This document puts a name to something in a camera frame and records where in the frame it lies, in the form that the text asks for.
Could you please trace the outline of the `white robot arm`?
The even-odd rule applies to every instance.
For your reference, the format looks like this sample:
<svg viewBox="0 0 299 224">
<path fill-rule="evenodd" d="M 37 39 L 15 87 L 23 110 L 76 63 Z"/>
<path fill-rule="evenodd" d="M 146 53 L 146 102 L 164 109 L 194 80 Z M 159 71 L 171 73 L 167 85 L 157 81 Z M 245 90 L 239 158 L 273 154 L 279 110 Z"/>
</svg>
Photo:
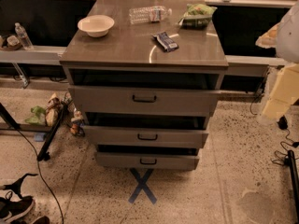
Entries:
<svg viewBox="0 0 299 224">
<path fill-rule="evenodd" d="M 277 73 L 275 84 L 262 101 L 258 115 L 261 124 L 278 121 L 299 100 L 299 1 L 281 21 L 261 35 L 255 45 L 276 49 L 276 55 L 287 61 Z"/>
</svg>

